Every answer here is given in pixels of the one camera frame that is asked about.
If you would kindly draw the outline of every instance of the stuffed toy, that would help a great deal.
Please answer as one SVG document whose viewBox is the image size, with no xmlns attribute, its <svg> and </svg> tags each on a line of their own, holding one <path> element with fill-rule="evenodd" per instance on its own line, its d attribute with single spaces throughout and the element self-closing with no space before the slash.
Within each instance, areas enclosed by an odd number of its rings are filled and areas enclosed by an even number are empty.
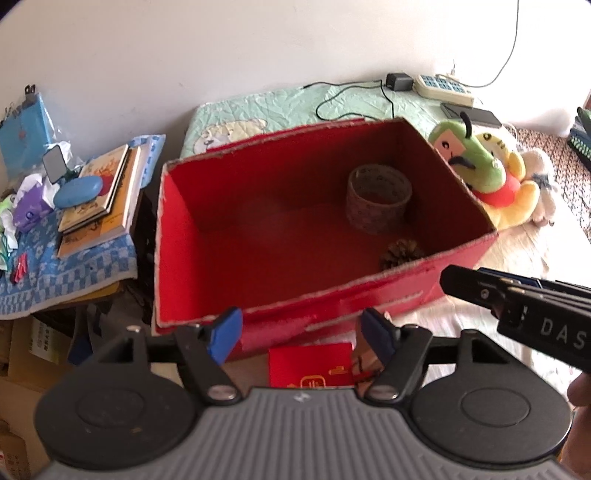
<svg viewBox="0 0 591 480">
<path fill-rule="evenodd" d="M 462 120 L 464 125 L 441 122 L 429 142 L 480 200 L 498 230 L 525 223 L 538 203 L 540 188 L 525 178 L 523 158 L 490 133 L 472 135 L 470 119 L 463 114 Z"/>
<path fill-rule="evenodd" d="M 503 164 L 472 135 L 472 124 L 462 112 L 464 125 L 453 120 L 438 124 L 429 143 L 450 164 L 472 191 L 493 193 L 506 182 Z"/>
<path fill-rule="evenodd" d="M 560 193 L 554 181 L 554 167 L 548 154 L 540 148 L 532 148 L 521 154 L 525 164 L 525 179 L 534 181 L 540 188 L 540 199 L 531 220 L 537 226 L 554 225 L 556 196 Z"/>
</svg>

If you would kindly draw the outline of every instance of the white wall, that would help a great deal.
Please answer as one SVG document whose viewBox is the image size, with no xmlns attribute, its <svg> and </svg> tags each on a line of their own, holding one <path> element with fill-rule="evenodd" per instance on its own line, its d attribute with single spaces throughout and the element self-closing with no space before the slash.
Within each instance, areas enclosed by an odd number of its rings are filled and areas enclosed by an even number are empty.
<svg viewBox="0 0 591 480">
<path fill-rule="evenodd" d="M 81 157 L 145 132 L 178 154 L 200 103 L 314 80 L 443 72 L 490 80 L 517 0 L 22 0 L 0 24 L 0 106 L 27 83 Z M 521 0 L 514 56 L 482 97 L 560 132 L 591 88 L 591 5 Z"/>
</svg>

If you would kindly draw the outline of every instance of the gray gripper base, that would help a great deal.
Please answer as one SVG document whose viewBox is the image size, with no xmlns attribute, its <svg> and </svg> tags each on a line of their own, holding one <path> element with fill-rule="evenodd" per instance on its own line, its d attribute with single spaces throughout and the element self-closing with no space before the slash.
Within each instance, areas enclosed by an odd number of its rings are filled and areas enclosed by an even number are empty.
<svg viewBox="0 0 591 480">
<path fill-rule="evenodd" d="M 37 480 L 561 480 L 553 460 L 514 471 L 456 464 L 425 447 L 391 408 L 353 390 L 255 388 L 232 407 L 209 408 L 171 452 L 119 472 L 52 463 Z"/>
</svg>

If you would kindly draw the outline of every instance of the black circular pad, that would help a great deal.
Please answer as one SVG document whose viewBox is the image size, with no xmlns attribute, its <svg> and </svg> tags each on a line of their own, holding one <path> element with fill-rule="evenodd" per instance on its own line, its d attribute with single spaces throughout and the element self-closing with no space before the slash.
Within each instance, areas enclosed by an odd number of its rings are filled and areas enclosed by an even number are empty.
<svg viewBox="0 0 591 480">
<path fill-rule="evenodd" d="M 419 431 L 450 456 L 516 465 L 554 453 L 571 425 L 562 396 L 523 364 L 458 368 L 411 404 Z"/>
<path fill-rule="evenodd" d="M 154 460 L 178 445 L 195 421 L 179 385 L 145 368 L 99 364 L 72 372 L 39 402 L 35 428 L 49 456 L 87 470 Z"/>
<path fill-rule="evenodd" d="M 481 388 L 462 398 L 466 417 L 487 427 L 516 425 L 530 413 L 530 402 L 504 388 Z"/>
</svg>

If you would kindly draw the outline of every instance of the blue checkered cloth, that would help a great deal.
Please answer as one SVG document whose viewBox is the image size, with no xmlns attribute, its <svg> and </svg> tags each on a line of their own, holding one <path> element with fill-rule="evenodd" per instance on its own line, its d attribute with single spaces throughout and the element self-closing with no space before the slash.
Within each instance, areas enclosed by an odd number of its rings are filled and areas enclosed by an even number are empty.
<svg viewBox="0 0 591 480">
<path fill-rule="evenodd" d="M 142 177 L 142 187 L 152 178 L 165 135 L 142 135 L 129 144 L 145 145 L 151 152 Z M 57 258 L 57 227 L 63 212 L 58 210 L 18 238 L 18 248 L 9 259 L 9 271 L 0 278 L 0 320 L 24 317 L 75 300 L 126 278 L 137 278 L 138 264 L 130 235 L 89 248 L 65 259 Z M 12 266 L 27 254 L 27 273 L 16 285 L 10 282 Z"/>
</svg>

